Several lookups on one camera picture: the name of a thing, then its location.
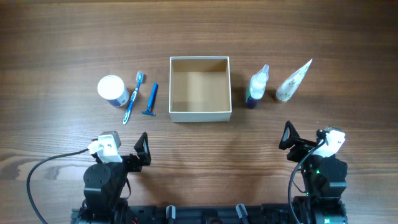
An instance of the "brown wood surface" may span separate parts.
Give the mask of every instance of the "brown wood surface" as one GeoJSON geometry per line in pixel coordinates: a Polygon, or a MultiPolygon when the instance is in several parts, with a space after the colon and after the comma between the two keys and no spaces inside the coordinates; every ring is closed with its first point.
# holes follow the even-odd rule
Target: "brown wood surface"
{"type": "MultiPolygon", "coordinates": [[[[286,203],[295,163],[277,147],[287,120],[309,140],[326,125],[346,132],[337,156],[349,167],[349,223],[396,223],[397,21],[394,1],[0,6],[0,223],[38,223],[25,189],[30,169],[112,130],[121,154],[132,152],[142,132],[149,135],[152,165],[129,174],[130,205],[286,203]],[[169,57],[187,55],[229,56],[230,122],[171,122],[169,57]],[[270,94],[311,58],[296,94],[275,103],[270,94]],[[245,89],[265,63],[269,91],[248,110],[245,89]],[[108,105],[96,86],[115,74],[131,91],[138,70],[147,76],[124,126],[125,108],[108,105]],[[156,117],[141,114],[154,82],[156,117]]],[[[87,153],[34,173],[32,194],[49,223],[69,223],[92,164],[87,153]]]]}

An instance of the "square container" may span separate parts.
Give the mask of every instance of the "square container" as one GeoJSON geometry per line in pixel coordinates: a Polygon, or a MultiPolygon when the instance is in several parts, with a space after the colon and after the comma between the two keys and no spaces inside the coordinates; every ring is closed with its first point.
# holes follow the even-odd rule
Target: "square container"
{"type": "Polygon", "coordinates": [[[229,121],[229,57],[170,57],[169,113],[173,122],[229,121]]]}

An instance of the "white lid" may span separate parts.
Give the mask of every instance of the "white lid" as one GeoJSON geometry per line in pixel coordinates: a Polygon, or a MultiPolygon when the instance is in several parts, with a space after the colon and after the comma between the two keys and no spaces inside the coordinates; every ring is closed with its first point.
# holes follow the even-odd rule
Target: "white lid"
{"type": "Polygon", "coordinates": [[[260,82],[267,82],[268,81],[268,69],[269,69],[269,65],[265,65],[260,72],[257,72],[257,80],[259,80],[260,82]]]}
{"type": "Polygon", "coordinates": [[[116,75],[107,75],[98,83],[98,93],[105,100],[115,100],[124,92],[124,83],[116,75]]]}

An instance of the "beige box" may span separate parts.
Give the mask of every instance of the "beige box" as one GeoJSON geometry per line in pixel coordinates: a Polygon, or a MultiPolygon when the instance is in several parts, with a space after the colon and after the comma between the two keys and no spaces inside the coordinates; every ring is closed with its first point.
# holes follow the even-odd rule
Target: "beige box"
{"type": "Polygon", "coordinates": [[[229,57],[170,57],[169,100],[173,122],[229,121],[229,57]]]}

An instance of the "wooden table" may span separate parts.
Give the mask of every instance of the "wooden table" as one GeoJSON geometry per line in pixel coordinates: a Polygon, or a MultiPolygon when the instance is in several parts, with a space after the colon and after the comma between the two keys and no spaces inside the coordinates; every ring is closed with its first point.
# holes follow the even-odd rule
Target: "wooden table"
{"type": "MultiPolygon", "coordinates": [[[[129,174],[130,205],[286,203],[296,165],[278,149],[291,120],[315,140],[326,125],[346,132],[343,193],[349,223],[398,221],[398,29],[393,1],[177,1],[0,6],[0,223],[38,223],[25,181],[43,158],[84,149],[116,130],[121,154],[149,135],[152,165],[129,174]],[[231,61],[227,123],[172,123],[169,57],[231,61]],[[292,99],[269,95],[313,58],[292,99]],[[271,65],[267,95],[244,105],[251,76],[271,65]],[[96,90],[105,75],[135,86],[130,122],[96,90]],[[156,117],[141,114],[154,82],[156,117]]],[[[49,223],[69,223],[84,199],[88,154],[48,162],[32,178],[49,223]]],[[[302,180],[296,177],[302,186],[302,180]]]]}

